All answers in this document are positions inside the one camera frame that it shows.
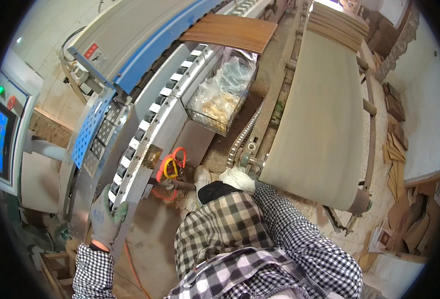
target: dusty floor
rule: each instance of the dusty floor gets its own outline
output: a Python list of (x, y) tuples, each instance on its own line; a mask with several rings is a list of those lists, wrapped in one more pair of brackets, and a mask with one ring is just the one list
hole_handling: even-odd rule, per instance
[[(207, 166), (214, 175), (222, 173), (226, 169), (226, 160), (229, 148), (233, 140), (243, 129), (247, 121), (258, 108), (262, 98), (265, 96), (271, 76), (277, 64), (277, 56), (283, 51), (283, 44), (286, 41), (288, 29), (293, 22), (293, 15), (285, 13), (279, 22), (279, 26), (267, 45), (264, 55), (260, 59), (260, 66), (257, 79), (252, 86), (250, 96), (246, 105), (235, 120), (232, 129), (227, 137), (216, 135), (205, 154), (203, 164)], [(373, 66), (371, 56), (366, 61)], [(376, 80), (372, 80), (374, 104), (378, 109), (376, 116), (376, 152), (373, 180), (371, 185), (373, 206), (371, 210), (356, 221), (354, 232), (347, 237), (344, 233), (335, 233), (326, 217), (321, 205), (298, 198), (288, 196), (289, 200), (308, 218), (312, 223), (317, 224), (321, 232), (331, 238), (336, 244), (349, 254), (358, 258), (367, 233), (373, 230), (385, 219), (387, 211), (393, 205), (394, 199), (386, 186), (387, 173), (390, 165), (383, 163), (383, 152), (381, 145), (386, 139), (387, 113), (384, 104), (384, 93), (382, 86)], [(363, 97), (367, 99), (366, 84), (362, 85)], [(271, 144), (276, 134), (275, 129), (269, 128), (264, 138), (265, 144)], [(369, 147), (369, 114), (364, 112), (364, 151), (361, 175), (364, 177)], [(259, 156), (264, 155), (268, 149), (260, 148)], [(175, 275), (174, 260), (174, 236), (180, 224), (179, 211), (175, 205), (166, 205), (154, 196), (150, 196), (145, 202), (139, 205), (135, 220), (127, 236), (127, 243), (132, 253), (133, 263), (139, 278), (144, 287), (150, 292), (153, 298), (161, 298), (168, 294), (178, 280)], [(350, 214), (337, 212), (343, 224), (346, 224)], [(137, 287), (132, 275), (125, 251), (122, 251), (118, 262), (115, 265), (114, 292), (118, 298), (145, 298)]]

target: plastic bag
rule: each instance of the plastic bag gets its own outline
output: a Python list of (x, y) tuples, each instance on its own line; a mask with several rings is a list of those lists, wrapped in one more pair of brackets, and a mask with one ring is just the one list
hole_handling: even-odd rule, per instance
[(256, 69), (257, 54), (224, 48), (217, 74), (206, 79), (198, 87), (191, 106), (222, 123), (228, 123), (247, 88)]
[(243, 190), (247, 194), (255, 193), (255, 181), (246, 173), (239, 171), (236, 166), (233, 168), (227, 168), (219, 178), (225, 184)]

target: gray work glove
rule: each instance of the gray work glove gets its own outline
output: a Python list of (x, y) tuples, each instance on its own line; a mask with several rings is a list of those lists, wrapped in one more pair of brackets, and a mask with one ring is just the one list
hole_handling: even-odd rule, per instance
[(93, 228), (92, 240), (97, 240), (112, 251), (112, 244), (118, 235), (120, 225), (127, 216), (128, 202), (122, 202), (116, 211), (110, 212), (109, 190), (110, 184), (102, 190), (97, 201), (90, 208), (89, 217)]

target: plaid shirt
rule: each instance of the plaid shirt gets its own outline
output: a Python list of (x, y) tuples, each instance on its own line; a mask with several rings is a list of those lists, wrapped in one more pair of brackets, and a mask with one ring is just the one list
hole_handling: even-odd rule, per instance
[[(233, 217), (236, 228), (207, 217), (218, 209), (221, 218)], [(222, 243), (219, 232), (232, 229), (240, 239), (232, 232), (227, 238), (233, 241)], [(306, 299), (360, 297), (356, 261), (269, 185), (258, 188), (253, 200), (235, 192), (193, 212), (180, 225), (175, 247), (181, 280), (167, 298), (268, 298), (286, 289)], [(110, 254), (79, 245), (73, 298), (113, 298), (112, 268)]]

